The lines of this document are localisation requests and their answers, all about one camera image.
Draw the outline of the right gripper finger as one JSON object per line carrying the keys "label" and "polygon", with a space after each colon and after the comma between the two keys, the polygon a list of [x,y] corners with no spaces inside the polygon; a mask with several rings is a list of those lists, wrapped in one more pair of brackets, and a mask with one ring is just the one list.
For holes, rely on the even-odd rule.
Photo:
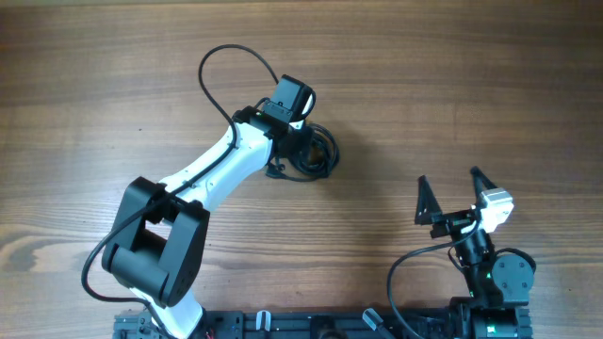
{"label": "right gripper finger", "polygon": [[476,205],[482,206],[482,194],[491,189],[496,189],[497,186],[477,166],[474,166],[470,169],[470,174],[476,196]]}
{"label": "right gripper finger", "polygon": [[416,204],[415,224],[431,225],[439,222],[443,212],[437,199],[434,196],[432,188],[426,175],[417,179],[418,195]]}

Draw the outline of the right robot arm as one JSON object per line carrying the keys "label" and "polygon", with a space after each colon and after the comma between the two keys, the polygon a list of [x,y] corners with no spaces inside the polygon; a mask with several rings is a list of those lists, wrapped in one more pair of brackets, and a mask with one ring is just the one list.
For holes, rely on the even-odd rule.
{"label": "right robot arm", "polygon": [[491,233],[507,221],[513,209],[512,195],[495,185],[477,167],[470,170],[476,202],[468,209],[442,211],[425,175],[418,178],[415,223],[430,225],[431,237],[450,237],[455,266],[469,291],[455,297],[446,308],[446,338],[508,338],[533,336],[530,290],[536,263],[522,250],[496,249]]}

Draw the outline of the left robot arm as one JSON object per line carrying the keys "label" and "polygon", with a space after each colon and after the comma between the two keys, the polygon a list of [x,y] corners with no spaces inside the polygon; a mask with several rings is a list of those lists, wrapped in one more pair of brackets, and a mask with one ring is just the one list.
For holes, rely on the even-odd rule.
{"label": "left robot arm", "polygon": [[293,151],[317,95],[283,75],[271,97],[229,117],[208,151],[158,183],[137,178],[124,192],[102,267],[135,294],[161,338],[189,338],[204,318],[194,282],[210,214],[248,176],[280,151]]}

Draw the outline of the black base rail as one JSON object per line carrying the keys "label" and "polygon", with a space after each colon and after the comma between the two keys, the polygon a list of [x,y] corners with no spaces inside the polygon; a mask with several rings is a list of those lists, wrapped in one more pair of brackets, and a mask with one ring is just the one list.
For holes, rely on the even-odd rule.
{"label": "black base rail", "polygon": [[[407,324],[423,338],[530,339],[530,312],[470,310],[464,306],[403,311]],[[355,313],[257,313],[210,311],[190,335],[206,339],[403,338],[412,334],[393,314],[369,308]]]}

